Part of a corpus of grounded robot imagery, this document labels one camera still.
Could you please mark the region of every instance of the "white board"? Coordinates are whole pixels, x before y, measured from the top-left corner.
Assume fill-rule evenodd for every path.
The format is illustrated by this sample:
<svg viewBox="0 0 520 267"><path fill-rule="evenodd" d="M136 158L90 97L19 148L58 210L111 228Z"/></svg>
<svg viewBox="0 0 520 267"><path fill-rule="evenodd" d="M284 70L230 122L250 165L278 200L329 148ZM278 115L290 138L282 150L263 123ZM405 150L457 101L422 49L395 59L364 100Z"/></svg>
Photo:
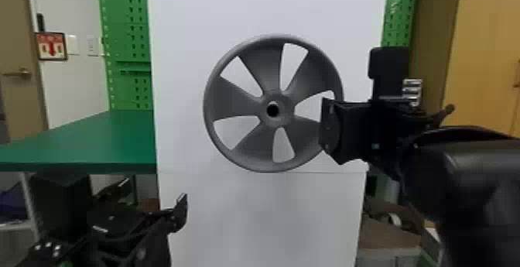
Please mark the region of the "white board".
<svg viewBox="0 0 520 267"><path fill-rule="evenodd" d="M210 72L234 45L286 33L314 43L341 73L345 99L371 94L368 52L385 0L149 0L159 188L163 207L190 199L171 237L174 266L352 266L365 164L324 154L285 174L226 160L204 127ZM319 111L319 104L309 108Z"/></svg>

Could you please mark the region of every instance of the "light switch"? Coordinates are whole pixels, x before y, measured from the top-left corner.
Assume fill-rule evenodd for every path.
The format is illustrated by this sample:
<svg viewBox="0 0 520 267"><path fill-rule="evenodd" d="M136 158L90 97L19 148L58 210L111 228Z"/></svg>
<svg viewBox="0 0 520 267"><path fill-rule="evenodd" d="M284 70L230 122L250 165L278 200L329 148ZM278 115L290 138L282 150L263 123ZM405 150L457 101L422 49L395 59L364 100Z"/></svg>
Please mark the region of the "light switch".
<svg viewBox="0 0 520 267"><path fill-rule="evenodd" d="M88 56L99 56L99 38L87 36Z"/></svg>
<svg viewBox="0 0 520 267"><path fill-rule="evenodd" d="M67 35L67 52L69 55L79 55L80 54L80 47L77 43L77 36L76 35Z"/></svg>

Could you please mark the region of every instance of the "gray fan wheel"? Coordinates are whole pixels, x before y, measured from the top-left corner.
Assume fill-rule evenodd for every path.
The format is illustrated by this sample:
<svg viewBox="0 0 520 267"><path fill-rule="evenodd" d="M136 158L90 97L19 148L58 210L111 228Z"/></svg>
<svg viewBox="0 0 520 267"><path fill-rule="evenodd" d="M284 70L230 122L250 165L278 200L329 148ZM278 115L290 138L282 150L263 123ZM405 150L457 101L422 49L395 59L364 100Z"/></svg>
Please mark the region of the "gray fan wheel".
<svg viewBox="0 0 520 267"><path fill-rule="evenodd" d="M301 46L307 55L299 65L286 90L280 89L280 68L285 44ZM262 89L255 97L221 74L239 57ZM301 101L324 91L343 100L340 75L329 58L316 46L294 36L260 36L245 41L227 52L217 63L204 92L204 121L217 149L236 165L254 172L276 173L309 162L321 152L318 145L319 123L295 115ZM238 116L256 116L260 123L233 149L229 149L215 132L214 123ZM288 161L273 161L275 132L284 128L294 151Z"/></svg>

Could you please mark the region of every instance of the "green pegboard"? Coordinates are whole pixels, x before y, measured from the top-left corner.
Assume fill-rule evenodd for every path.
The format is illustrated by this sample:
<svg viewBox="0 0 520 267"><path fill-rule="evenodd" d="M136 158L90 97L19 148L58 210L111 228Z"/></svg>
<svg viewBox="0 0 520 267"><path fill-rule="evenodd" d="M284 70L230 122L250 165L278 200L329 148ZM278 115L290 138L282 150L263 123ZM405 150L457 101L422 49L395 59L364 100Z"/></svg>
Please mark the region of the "green pegboard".
<svg viewBox="0 0 520 267"><path fill-rule="evenodd" d="M111 109L152 110L147 0L99 0Z"/></svg>
<svg viewBox="0 0 520 267"><path fill-rule="evenodd" d="M409 46L416 0L386 0L383 46Z"/></svg>

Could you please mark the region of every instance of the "green table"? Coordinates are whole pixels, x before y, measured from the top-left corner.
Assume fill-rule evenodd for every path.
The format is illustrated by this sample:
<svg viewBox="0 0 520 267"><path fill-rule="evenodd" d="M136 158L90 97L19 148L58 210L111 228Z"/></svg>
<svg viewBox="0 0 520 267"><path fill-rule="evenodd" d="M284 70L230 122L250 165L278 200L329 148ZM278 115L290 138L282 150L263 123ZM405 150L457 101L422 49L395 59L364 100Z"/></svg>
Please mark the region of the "green table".
<svg viewBox="0 0 520 267"><path fill-rule="evenodd" d="M152 111L107 111L0 146L0 172L155 174Z"/></svg>

